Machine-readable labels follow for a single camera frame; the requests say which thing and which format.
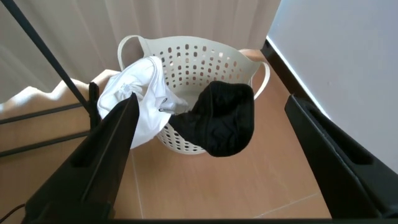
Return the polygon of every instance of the perforated basket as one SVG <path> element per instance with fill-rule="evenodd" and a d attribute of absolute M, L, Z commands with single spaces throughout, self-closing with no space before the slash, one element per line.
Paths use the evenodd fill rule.
<path fill-rule="evenodd" d="M 259 66 L 264 65 L 265 76 L 256 99 L 265 89 L 270 70 L 264 62 L 253 62 L 236 49 L 199 37 L 177 36 L 161 39 L 144 39 L 137 35 L 125 37 L 118 47 L 121 70 L 130 65 L 132 51 L 136 51 L 137 39 L 144 57 L 158 56 L 162 59 L 166 84 L 180 98 L 193 107 L 199 94 L 209 82 L 219 80 L 227 83 L 245 83 L 252 86 L 252 78 Z M 184 140 L 171 125 L 167 124 L 157 137 L 171 150 L 182 154 L 205 152 Z"/>

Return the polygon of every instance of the curtain fold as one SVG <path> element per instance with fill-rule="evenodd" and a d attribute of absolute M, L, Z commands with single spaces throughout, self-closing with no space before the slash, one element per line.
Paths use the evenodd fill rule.
<path fill-rule="evenodd" d="M 194 35 L 260 49 L 280 0 L 15 0 L 71 78 L 88 83 L 119 70 L 117 47 L 131 34 Z M 51 92 L 60 78 L 0 4 L 0 103 L 27 86 Z"/>

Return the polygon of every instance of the basket handle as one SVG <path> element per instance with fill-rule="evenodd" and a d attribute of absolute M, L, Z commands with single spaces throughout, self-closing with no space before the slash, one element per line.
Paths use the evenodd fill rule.
<path fill-rule="evenodd" d="M 264 75 L 264 80 L 262 81 L 262 84 L 260 86 L 260 89 L 258 89 L 257 93 L 254 95 L 254 99 L 257 99 L 257 97 L 259 97 L 259 95 L 262 93 L 262 91 L 264 91 L 264 89 L 266 88 L 269 78 L 271 76 L 271 71 L 269 69 L 269 65 L 265 62 L 261 62 L 264 65 L 264 71 L 265 71 L 265 75 Z"/>
<path fill-rule="evenodd" d="M 138 38 L 138 41 L 141 45 L 141 49 L 144 53 L 144 57 L 150 56 L 150 50 L 147 44 L 147 40 L 139 35 L 129 35 L 123 38 L 122 41 L 120 41 L 119 46 L 118 46 L 118 60 L 119 60 L 119 66 L 120 69 L 123 71 L 126 66 L 123 63 L 123 49 L 126 43 L 128 43 L 132 38 Z"/>

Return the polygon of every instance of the clothing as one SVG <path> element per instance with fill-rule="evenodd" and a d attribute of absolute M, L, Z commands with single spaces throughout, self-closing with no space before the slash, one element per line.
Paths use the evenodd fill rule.
<path fill-rule="evenodd" d="M 246 84 L 211 82 L 191 111 L 172 115 L 169 123 L 186 141 L 212 156 L 235 155 L 254 132 L 253 90 Z"/>
<path fill-rule="evenodd" d="M 98 100 L 101 117 L 104 118 L 131 93 L 137 95 L 140 113 L 131 149 L 159 133 L 169 121 L 171 113 L 188 110 L 188 103 L 174 95 L 166 85 L 162 62 L 158 57 L 142 58 L 109 79 Z"/>

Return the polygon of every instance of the wooden floor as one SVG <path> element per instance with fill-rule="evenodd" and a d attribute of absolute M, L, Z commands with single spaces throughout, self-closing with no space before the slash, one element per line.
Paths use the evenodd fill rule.
<path fill-rule="evenodd" d="M 265 60 L 259 51 L 245 52 Z M 103 89 L 112 71 L 95 79 Z M 258 89 L 263 70 L 254 79 Z M 87 86 L 77 82 L 87 97 Z M 52 94 L 25 91 L 2 105 L 0 119 L 76 102 L 61 83 Z M 272 71 L 256 100 L 249 146 L 227 158 L 187 156 L 153 139 L 129 155 L 116 218 L 330 218 L 310 166 L 284 113 L 289 93 Z M 0 125 L 0 151 L 89 129 L 83 108 Z M 0 217 L 24 203 L 84 138 L 0 158 Z M 19 223 L 19 210 L 5 223 Z"/>

